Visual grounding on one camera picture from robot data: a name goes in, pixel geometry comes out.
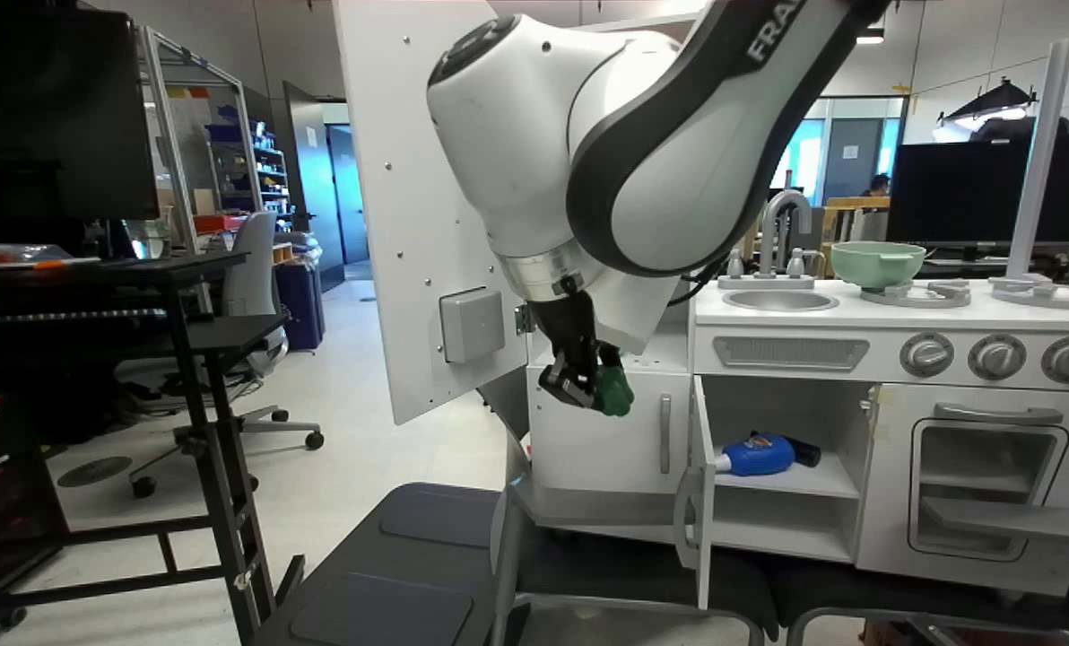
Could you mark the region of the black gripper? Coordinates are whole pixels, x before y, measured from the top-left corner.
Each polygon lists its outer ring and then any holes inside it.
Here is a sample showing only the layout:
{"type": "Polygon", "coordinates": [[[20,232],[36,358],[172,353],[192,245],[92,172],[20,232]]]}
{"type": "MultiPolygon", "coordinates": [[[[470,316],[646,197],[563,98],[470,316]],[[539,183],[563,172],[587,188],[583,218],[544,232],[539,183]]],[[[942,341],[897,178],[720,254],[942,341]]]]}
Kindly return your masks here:
{"type": "Polygon", "coordinates": [[[554,364],[539,372],[539,384],[563,407],[592,409],[595,394],[583,389],[624,372],[622,349],[595,346],[592,298],[579,281],[568,281],[557,302],[531,302],[531,318],[554,346],[554,364]]]}

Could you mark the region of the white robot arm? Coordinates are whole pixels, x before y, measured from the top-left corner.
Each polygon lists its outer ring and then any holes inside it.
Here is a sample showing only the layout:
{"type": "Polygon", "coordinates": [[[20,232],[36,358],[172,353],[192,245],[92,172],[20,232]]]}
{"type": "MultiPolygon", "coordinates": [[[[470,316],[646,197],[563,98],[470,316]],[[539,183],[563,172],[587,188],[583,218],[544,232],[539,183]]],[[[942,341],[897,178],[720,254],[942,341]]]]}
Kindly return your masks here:
{"type": "Polygon", "coordinates": [[[807,108],[891,0],[709,0],[689,36],[495,13],[429,67],[446,162],[554,364],[539,384],[622,416],[624,358],[768,206],[807,108]]]}

